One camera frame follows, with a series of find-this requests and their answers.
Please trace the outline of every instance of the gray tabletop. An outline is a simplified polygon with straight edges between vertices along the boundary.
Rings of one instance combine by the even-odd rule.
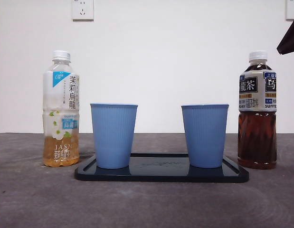
[[[0,134],[0,228],[294,228],[294,134],[279,134],[273,170],[246,183],[102,182],[42,164],[43,135]],[[81,161],[93,155],[80,134]],[[133,152],[186,152],[184,134],[136,134]],[[225,155],[236,161],[237,135]]]

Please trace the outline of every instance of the wall socket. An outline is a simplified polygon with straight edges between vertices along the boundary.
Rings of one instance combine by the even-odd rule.
[[[72,0],[73,20],[94,20],[94,0]]]
[[[294,0],[286,0],[286,20],[294,19]]]

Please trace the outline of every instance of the blue cup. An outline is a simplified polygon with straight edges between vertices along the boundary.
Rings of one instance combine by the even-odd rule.
[[[190,165],[217,168],[222,165],[228,104],[182,105]]]
[[[137,106],[91,103],[98,167],[119,169],[129,165]]]

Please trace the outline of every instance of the white bottle cap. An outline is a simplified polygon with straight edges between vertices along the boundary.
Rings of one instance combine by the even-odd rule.
[[[53,60],[56,60],[56,59],[71,61],[71,56],[70,56],[70,53],[67,51],[56,50],[56,51],[53,51]]]
[[[268,59],[266,51],[253,51],[249,53],[249,61],[255,59]]]

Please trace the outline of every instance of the white bottle label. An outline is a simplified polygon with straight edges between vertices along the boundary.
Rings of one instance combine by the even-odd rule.
[[[64,71],[47,71],[43,85],[45,135],[61,140],[78,134],[78,75]]]
[[[240,112],[276,112],[276,73],[252,70],[241,74],[238,109]]]

